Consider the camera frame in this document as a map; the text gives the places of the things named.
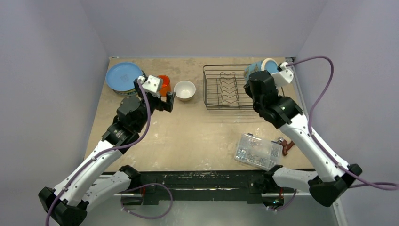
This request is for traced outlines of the blue butterfly mug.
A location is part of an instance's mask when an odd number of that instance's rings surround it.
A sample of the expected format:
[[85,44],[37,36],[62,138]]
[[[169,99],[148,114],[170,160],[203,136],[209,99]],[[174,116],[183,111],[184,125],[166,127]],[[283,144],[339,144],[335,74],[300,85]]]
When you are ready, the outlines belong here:
[[243,77],[245,82],[248,82],[250,74],[258,71],[268,71],[270,74],[278,72],[278,64],[272,58],[266,58],[264,60],[252,63],[244,69]]

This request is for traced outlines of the beige floral bowl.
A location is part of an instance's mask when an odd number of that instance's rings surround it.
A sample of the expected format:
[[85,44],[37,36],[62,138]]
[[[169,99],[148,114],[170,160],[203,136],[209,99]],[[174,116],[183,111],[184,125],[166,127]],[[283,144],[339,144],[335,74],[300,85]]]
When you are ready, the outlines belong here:
[[180,81],[174,86],[174,92],[179,100],[189,101],[194,97],[196,87],[190,81]]

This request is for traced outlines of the orange cup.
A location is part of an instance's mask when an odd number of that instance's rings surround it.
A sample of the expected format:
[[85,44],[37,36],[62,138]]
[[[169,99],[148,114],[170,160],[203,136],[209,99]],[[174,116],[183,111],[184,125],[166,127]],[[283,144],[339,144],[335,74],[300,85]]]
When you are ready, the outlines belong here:
[[166,97],[167,93],[171,92],[170,78],[166,75],[158,75],[158,78],[162,80],[160,95]]

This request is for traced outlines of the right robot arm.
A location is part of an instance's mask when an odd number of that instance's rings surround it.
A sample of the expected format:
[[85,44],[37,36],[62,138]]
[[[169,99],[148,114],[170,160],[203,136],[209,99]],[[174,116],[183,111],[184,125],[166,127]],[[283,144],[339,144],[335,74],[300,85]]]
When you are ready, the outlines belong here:
[[271,192],[281,187],[297,189],[330,207],[361,175],[362,168],[343,160],[316,132],[310,131],[302,109],[292,98],[278,94],[268,71],[249,75],[244,89],[259,116],[289,137],[314,167],[310,172],[276,165],[265,173],[265,188]]

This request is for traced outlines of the light blue plate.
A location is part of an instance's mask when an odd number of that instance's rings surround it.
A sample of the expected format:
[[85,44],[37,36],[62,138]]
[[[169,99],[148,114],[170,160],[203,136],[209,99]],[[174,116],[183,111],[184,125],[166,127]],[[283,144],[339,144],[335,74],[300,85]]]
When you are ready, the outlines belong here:
[[134,63],[117,63],[107,71],[105,82],[114,91],[127,92],[135,89],[134,80],[143,74],[143,70]]

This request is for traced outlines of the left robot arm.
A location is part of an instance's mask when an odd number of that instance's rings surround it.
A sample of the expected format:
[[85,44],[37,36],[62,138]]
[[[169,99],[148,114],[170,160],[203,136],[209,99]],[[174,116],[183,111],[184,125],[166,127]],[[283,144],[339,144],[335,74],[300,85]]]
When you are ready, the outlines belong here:
[[141,142],[149,131],[154,111],[173,110],[175,92],[167,92],[162,100],[162,79],[140,76],[134,80],[136,96],[122,99],[112,124],[102,135],[90,155],[62,182],[53,188],[44,187],[39,200],[46,211],[46,224],[53,219],[61,226],[78,226],[96,205],[117,193],[138,192],[145,195],[149,187],[140,173],[131,166],[123,166],[110,178],[96,180],[129,148]]

